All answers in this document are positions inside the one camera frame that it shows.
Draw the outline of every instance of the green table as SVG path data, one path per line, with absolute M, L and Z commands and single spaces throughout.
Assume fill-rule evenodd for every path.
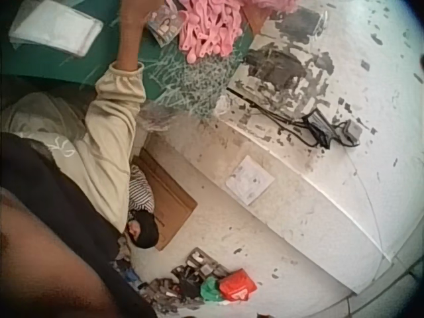
M 10 2 L 10 7 L 1 13 L 4 25 L 11 24 L 19 8 L 19 1 Z M 75 9 L 99 19 L 104 24 L 103 30 L 85 57 L 73 58 L 59 50 L 33 44 L 24 44 L 15 50 L 7 38 L 3 37 L 1 41 L 2 73 L 94 85 L 117 56 L 119 24 L 111 23 L 117 18 L 119 0 L 85 0 L 75 6 Z M 251 42 L 252 33 L 249 28 L 246 28 L 246 34 L 237 42 L 237 48 L 241 52 L 247 52 Z M 141 60 L 158 59 L 161 48 L 149 32 L 144 32 L 141 45 L 139 56 Z M 161 88 L 148 79 L 149 72 L 153 71 L 154 68 L 147 69 L 144 77 L 147 98 L 151 100 L 155 100 L 162 93 Z

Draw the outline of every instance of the red package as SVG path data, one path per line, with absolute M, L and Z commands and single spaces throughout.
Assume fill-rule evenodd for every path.
M 219 290 L 229 301 L 247 301 L 249 295 L 257 289 L 255 283 L 243 269 L 236 271 L 219 283 Z

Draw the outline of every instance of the sleeve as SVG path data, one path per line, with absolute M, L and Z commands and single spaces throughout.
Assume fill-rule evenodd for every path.
M 87 175 L 74 181 L 96 210 L 121 232 L 128 215 L 135 117 L 146 100 L 142 70 L 142 64 L 135 72 L 116 70 L 113 64 L 109 67 L 96 84 L 97 98 L 85 118 L 87 132 L 75 143 Z

